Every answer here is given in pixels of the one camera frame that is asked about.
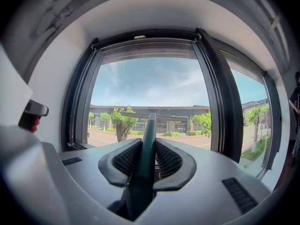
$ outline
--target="grass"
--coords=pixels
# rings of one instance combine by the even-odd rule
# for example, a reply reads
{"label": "grass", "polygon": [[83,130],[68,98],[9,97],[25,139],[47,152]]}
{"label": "grass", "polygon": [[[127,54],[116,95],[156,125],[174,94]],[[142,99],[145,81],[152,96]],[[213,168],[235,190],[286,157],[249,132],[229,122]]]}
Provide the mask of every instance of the grass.
{"label": "grass", "polygon": [[258,143],[256,144],[255,152],[251,152],[251,150],[252,150],[252,147],[251,147],[247,151],[243,152],[241,157],[249,159],[251,161],[257,160],[257,158],[263,153],[265,144],[266,144],[266,140],[268,140],[268,139],[269,139],[269,137],[262,138],[262,141],[259,140]]}

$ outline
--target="building roof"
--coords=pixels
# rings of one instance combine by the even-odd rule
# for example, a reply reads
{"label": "building roof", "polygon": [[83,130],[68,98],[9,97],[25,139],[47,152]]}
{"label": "building roof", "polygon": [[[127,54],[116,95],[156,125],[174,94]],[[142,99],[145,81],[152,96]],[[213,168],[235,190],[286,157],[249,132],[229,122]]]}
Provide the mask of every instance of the building roof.
{"label": "building roof", "polygon": [[[127,106],[99,106],[99,105],[90,105],[90,108],[127,108]],[[201,109],[210,109],[209,106],[190,106],[190,107],[187,107],[187,106],[183,106],[183,107],[179,107],[179,106],[174,106],[174,107],[171,107],[171,106],[132,106],[131,107],[132,109],[149,109],[149,110],[201,110]]]}

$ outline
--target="sky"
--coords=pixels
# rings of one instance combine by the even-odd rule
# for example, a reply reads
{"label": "sky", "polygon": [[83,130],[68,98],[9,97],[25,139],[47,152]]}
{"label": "sky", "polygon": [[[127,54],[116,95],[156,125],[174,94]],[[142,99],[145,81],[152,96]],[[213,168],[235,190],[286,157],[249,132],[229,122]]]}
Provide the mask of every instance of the sky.
{"label": "sky", "polygon": [[[242,103],[267,98],[265,88],[232,70]],[[92,105],[209,106],[198,60],[141,58],[101,65]]]}

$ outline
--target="window glass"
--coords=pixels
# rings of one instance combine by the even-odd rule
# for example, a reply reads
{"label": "window glass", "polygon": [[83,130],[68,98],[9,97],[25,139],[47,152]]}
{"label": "window glass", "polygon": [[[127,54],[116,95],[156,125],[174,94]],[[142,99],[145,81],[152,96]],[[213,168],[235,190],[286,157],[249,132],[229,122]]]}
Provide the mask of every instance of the window glass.
{"label": "window glass", "polygon": [[227,60],[237,84],[243,111],[243,145],[240,165],[257,176],[270,151],[272,117],[268,93],[261,76]]}
{"label": "window glass", "polygon": [[198,60],[147,57],[103,64],[88,109],[92,146],[142,138],[145,115],[155,113],[157,137],[210,150],[210,103]]}

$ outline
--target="pavement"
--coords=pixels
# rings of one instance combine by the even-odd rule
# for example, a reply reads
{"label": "pavement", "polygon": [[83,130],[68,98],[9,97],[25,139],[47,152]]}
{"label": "pavement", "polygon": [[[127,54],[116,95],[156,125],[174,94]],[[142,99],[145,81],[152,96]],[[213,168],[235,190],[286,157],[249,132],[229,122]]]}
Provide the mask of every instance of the pavement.
{"label": "pavement", "polygon": [[[90,137],[88,137],[88,144],[95,146],[95,147],[101,147],[106,146],[112,143],[117,143],[117,136],[115,135],[115,132],[103,132],[95,129],[88,129],[90,133]],[[262,135],[266,134],[267,131],[264,129],[262,131]],[[131,136],[129,135],[127,139],[130,138],[142,138],[143,135],[137,135],[137,136]],[[211,139],[208,137],[205,137],[203,135],[201,136],[187,136],[184,135],[182,137],[164,137],[162,134],[157,134],[157,137],[160,138],[166,138],[172,141],[177,141],[181,143],[186,143],[198,148],[207,149],[210,150],[210,144]],[[254,127],[244,127],[244,139],[243,139],[243,147],[242,151],[246,151],[248,148],[250,148],[253,145],[253,137],[254,137]]]}

